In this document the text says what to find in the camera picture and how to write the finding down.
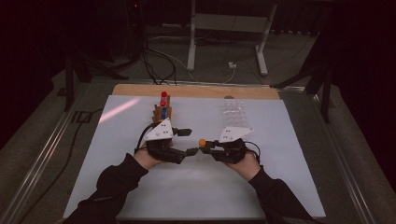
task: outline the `dark background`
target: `dark background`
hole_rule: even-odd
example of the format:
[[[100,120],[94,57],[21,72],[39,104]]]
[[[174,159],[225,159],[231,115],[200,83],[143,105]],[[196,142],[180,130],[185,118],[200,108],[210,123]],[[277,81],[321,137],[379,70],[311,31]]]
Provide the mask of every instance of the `dark background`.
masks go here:
[[[222,13],[225,14],[259,16],[262,13],[260,1],[248,1],[249,4],[258,4],[257,11],[245,9],[244,4],[247,1],[243,1],[244,4],[237,0],[223,2],[227,2],[224,5],[228,6],[223,8]],[[92,7],[95,4],[103,6],[106,3],[108,2],[104,0],[59,1],[52,5],[44,1],[31,3],[27,0],[0,2],[0,147],[4,146],[52,90],[50,79],[64,69],[64,52],[59,39],[59,28],[69,28],[64,31],[72,35],[76,30],[70,30],[70,27],[79,27],[80,31],[92,31],[85,33],[80,40],[74,41],[81,46],[92,46],[91,49],[84,50],[94,57],[100,58],[99,55],[102,55],[111,60],[111,43],[106,40],[116,38],[114,34],[117,29],[109,32],[107,26],[99,22],[99,18],[103,15],[111,18],[112,13],[97,11]],[[140,6],[142,19],[151,25],[186,25],[190,21],[190,1],[141,1]],[[217,7],[218,3],[214,6],[213,1],[202,0],[197,10],[212,12],[213,8]],[[283,1],[279,4],[273,22],[275,33],[292,31],[317,35],[321,31],[302,70],[321,62],[332,63],[332,83],[340,88],[349,110],[394,189],[395,14],[395,4],[386,1],[356,4]],[[84,20],[78,20],[77,15],[85,18],[90,29],[83,28]],[[125,16],[117,10],[113,15],[115,21]],[[87,35],[97,38],[89,39],[86,38]]]

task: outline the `person's right hand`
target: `person's right hand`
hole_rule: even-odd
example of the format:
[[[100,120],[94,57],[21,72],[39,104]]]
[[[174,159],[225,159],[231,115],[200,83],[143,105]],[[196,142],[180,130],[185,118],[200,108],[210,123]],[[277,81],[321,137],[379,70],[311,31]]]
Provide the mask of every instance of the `person's right hand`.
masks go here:
[[[242,159],[237,164],[225,163],[228,167],[235,170],[238,174],[240,174],[247,181],[251,180],[261,169],[259,163],[256,161],[254,157],[254,153],[247,152],[245,158]]]

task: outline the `floor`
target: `floor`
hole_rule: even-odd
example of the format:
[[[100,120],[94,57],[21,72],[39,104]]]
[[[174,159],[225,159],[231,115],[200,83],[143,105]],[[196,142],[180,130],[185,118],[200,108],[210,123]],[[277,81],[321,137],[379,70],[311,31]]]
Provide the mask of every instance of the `floor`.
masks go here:
[[[254,45],[261,39],[260,35],[201,32],[198,36],[205,39],[197,39],[197,44],[202,46],[197,47],[194,71],[188,72],[185,68],[189,47],[188,30],[177,29],[180,29],[177,35],[168,32],[168,29],[161,29],[159,34],[158,30],[148,30],[150,50],[146,51],[146,63],[141,57],[138,62],[120,71],[121,75],[129,78],[128,80],[116,80],[92,69],[94,76],[91,83],[76,81],[77,100],[68,113],[64,112],[64,98],[57,96],[58,90],[64,87],[64,71],[53,78],[53,92],[0,151],[0,213],[4,216],[12,214],[11,211],[16,212],[13,214],[13,221],[4,223],[18,223],[18,217],[23,215],[26,217],[22,223],[57,223],[62,220],[79,168],[100,118],[100,113],[95,113],[89,123],[78,124],[73,120],[74,114],[76,111],[95,111],[103,108],[107,96],[118,83],[152,83],[145,64],[149,63],[149,66],[152,66],[151,74],[152,71],[155,72],[157,82],[172,74],[163,82],[164,85],[268,86],[297,74],[315,43],[314,36],[270,34],[264,49],[269,74],[264,77],[259,74],[254,51]],[[157,52],[166,55],[170,61],[155,56],[158,55]],[[117,63],[124,61],[122,57],[116,59]],[[236,68],[229,68],[229,62],[235,63]],[[389,186],[383,180],[383,175],[378,172],[370,148],[343,104],[338,90],[336,87],[332,89],[332,107],[329,111],[332,123],[323,124],[323,121],[318,121],[320,117],[312,109],[316,106],[312,103],[316,97],[309,98],[303,92],[302,87],[307,80],[294,83],[293,88],[282,91],[280,96],[288,110],[292,111],[290,119],[312,169],[312,175],[326,176],[316,179],[319,195],[327,213],[327,217],[322,221],[374,223],[371,221],[376,220],[377,223],[390,223],[389,220],[396,220],[391,212],[396,207],[394,193],[388,192]],[[332,131],[330,134],[323,134],[323,130]],[[328,136],[338,141],[330,142]],[[332,151],[333,148],[341,148],[342,153]],[[49,154],[49,159],[41,164],[45,169],[39,172],[30,171],[35,158],[43,149]],[[351,164],[347,167],[349,171],[342,171],[340,167],[343,166],[340,166],[339,161],[349,163],[355,160],[359,160],[357,165]],[[62,175],[52,185],[52,181],[57,178],[65,164],[67,166]],[[361,165],[372,167],[369,174],[364,175],[360,172]],[[37,172],[37,177],[31,184],[33,188],[28,188],[27,194],[22,198],[18,194],[19,187],[26,174],[33,172]],[[378,180],[372,182],[381,185],[385,190],[374,190],[374,184],[367,180],[367,175],[377,178]],[[357,181],[361,189],[348,189],[346,185],[356,186],[350,180]],[[361,193],[368,208],[359,205],[360,198],[351,195],[351,192]],[[35,204],[41,195],[44,196]],[[21,199],[21,204],[14,204],[13,208],[19,209],[7,210],[18,199]]]

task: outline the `gray floor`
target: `gray floor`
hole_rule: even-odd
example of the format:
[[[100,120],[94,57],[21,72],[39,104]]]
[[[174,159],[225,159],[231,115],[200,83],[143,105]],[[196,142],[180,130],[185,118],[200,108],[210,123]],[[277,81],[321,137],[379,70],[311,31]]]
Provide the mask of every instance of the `gray floor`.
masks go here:
[[[199,46],[195,70],[190,74],[183,65],[187,63],[189,45],[189,39],[185,36],[158,37],[149,42],[149,47],[177,59],[173,59],[177,70],[177,85],[265,86],[298,73],[315,42],[314,37],[307,35],[270,35],[264,49],[270,72],[267,77],[262,77],[253,49],[259,40],[259,35],[250,35],[243,41],[231,45]],[[152,56],[148,56],[148,59],[160,77],[172,72],[172,66],[166,60]],[[232,70],[227,67],[228,62],[236,63],[231,80],[229,79]],[[64,87],[64,72],[54,77],[53,92],[0,151],[1,214],[7,211],[7,206],[12,202],[40,151],[50,147],[46,146],[47,143],[53,143],[48,164],[43,164],[46,165],[46,169],[20,212],[20,215],[25,214],[27,208],[43,193],[66,162],[78,129],[78,124],[70,122],[74,111],[94,111],[103,108],[107,96],[111,94],[114,86],[120,83],[98,71],[93,72],[95,76],[92,83],[79,85],[78,99],[69,114],[64,112],[64,98],[56,96],[58,90]],[[122,83],[151,82],[142,62],[137,62],[120,73],[130,78]],[[306,81],[307,79],[294,83],[293,86],[296,88],[282,91],[280,96],[290,112],[290,119],[327,214],[321,221],[334,224],[396,223],[395,194],[380,172],[339,91],[332,87],[332,107],[329,110],[331,124],[325,124],[316,111],[317,98],[304,94],[302,88],[298,88],[303,87]],[[172,78],[167,82],[175,84]],[[90,123],[80,127],[72,158],[63,175],[23,223],[55,223],[62,218],[99,118],[100,113],[97,113]],[[66,121],[67,125],[60,128],[58,124],[62,124],[62,121]],[[52,135],[54,130],[62,130],[62,136],[56,138]]]

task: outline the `white tabletop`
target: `white tabletop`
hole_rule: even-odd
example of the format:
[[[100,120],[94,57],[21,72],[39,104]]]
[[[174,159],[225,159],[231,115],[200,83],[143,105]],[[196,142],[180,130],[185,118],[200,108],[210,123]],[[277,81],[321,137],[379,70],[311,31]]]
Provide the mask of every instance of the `white tabletop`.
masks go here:
[[[151,123],[158,97],[109,96],[106,107],[64,212],[68,217],[94,191],[109,165],[133,153],[141,132]],[[283,179],[313,217],[325,217],[315,184],[301,151],[288,111],[281,100],[243,100],[265,171]],[[198,140],[217,140],[223,129],[223,99],[172,97],[172,126],[192,129],[175,137],[174,147],[198,147]],[[119,219],[250,219],[262,218],[255,190],[236,172],[199,152],[180,165],[161,164],[142,177],[129,193]]]

